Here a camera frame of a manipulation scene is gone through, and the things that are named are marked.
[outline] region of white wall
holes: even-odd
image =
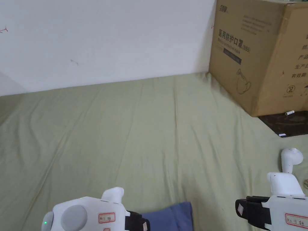
[[[214,0],[4,0],[0,95],[206,71],[213,21]]]

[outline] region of gray round button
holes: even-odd
[[[42,223],[42,231],[50,231],[52,222],[54,220],[54,212],[48,212],[44,216],[43,223]]]
[[[79,231],[86,224],[87,211],[81,205],[73,205],[67,208],[61,217],[61,226],[65,231]]]

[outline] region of bed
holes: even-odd
[[[190,201],[195,230],[256,230],[234,203],[269,196],[279,154],[304,193],[308,136],[279,138],[206,73],[0,97],[0,224],[40,230],[55,204],[121,186],[144,213]]]

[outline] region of red mark on wall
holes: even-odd
[[[8,32],[7,28],[5,27],[5,29],[0,30],[0,33],[3,33],[2,31],[5,31],[5,30]]]

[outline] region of cardboard box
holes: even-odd
[[[209,71],[251,116],[308,109],[308,2],[218,0]]]

